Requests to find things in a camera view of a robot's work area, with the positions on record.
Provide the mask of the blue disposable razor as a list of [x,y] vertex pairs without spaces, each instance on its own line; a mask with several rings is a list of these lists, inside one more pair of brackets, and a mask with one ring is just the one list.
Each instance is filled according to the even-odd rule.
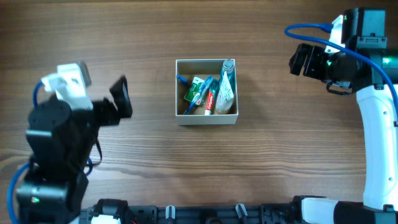
[[190,88],[190,84],[189,84],[188,80],[187,80],[186,78],[184,78],[183,76],[177,75],[177,76],[176,76],[176,79],[177,79],[177,81],[178,81],[180,84],[186,86],[187,88]]

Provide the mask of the green soap packet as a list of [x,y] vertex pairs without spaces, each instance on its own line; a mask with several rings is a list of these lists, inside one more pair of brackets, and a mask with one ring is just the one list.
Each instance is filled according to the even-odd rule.
[[[184,100],[191,103],[194,100],[194,97],[196,96],[196,94],[201,90],[201,86],[203,85],[204,82],[205,81],[203,79],[201,79],[199,77],[194,77],[190,89],[184,96]],[[196,100],[195,104],[197,106],[202,104],[204,93],[205,93],[205,90],[202,91],[199,99]]]

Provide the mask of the blue white toothbrush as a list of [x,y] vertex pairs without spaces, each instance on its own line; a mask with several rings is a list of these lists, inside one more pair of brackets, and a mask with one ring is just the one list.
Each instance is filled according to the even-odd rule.
[[196,106],[196,104],[195,104],[196,100],[199,99],[200,94],[202,93],[203,90],[205,90],[205,93],[206,93],[207,89],[209,89],[213,80],[214,80],[214,78],[211,75],[207,76],[204,79],[205,82],[201,86],[201,90],[196,94],[196,96],[194,97],[194,100],[191,103],[188,103],[188,108],[183,113],[184,115],[188,115],[191,112],[191,110]]

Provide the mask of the teal toothpaste tube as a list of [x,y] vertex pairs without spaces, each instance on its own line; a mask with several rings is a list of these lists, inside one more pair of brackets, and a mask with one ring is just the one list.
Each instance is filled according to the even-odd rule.
[[215,101],[215,95],[218,91],[219,80],[213,80],[208,91],[207,103],[205,108],[205,116],[211,115],[212,108]]

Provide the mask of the white lotion tube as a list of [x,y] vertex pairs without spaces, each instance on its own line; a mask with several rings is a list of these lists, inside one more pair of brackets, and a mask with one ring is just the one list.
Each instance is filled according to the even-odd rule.
[[229,112],[234,101],[234,93],[228,79],[227,72],[223,72],[222,81],[220,82],[218,97],[216,100],[216,112],[218,114],[226,114]]

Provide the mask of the blue mouthwash bottle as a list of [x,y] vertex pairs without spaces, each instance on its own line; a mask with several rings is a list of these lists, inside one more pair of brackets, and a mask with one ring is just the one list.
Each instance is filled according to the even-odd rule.
[[219,90],[223,96],[231,96],[236,93],[236,69],[233,59],[227,59],[222,64]]

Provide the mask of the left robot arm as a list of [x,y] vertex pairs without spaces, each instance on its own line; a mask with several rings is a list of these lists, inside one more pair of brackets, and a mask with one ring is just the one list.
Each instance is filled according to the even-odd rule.
[[71,109],[56,96],[29,115],[26,138],[33,150],[21,186],[16,191],[20,223],[70,223],[80,214],[88,186],[84,172],[102,126],[116,126],[132,116],[125,76],[93,108]]

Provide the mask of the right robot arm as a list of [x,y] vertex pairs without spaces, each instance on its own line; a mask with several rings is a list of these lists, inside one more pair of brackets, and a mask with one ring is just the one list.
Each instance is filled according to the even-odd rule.
[[397,50],[387,48],[385,21],[385,10],[359,7],[317,24],[328,40],[297,35],[295,26],[284,31],[301,40],[289,61],[291,74],[320,80],[329,93],[356,96],[366,153],[362,202],[296,196],[288,222],[397,222]]

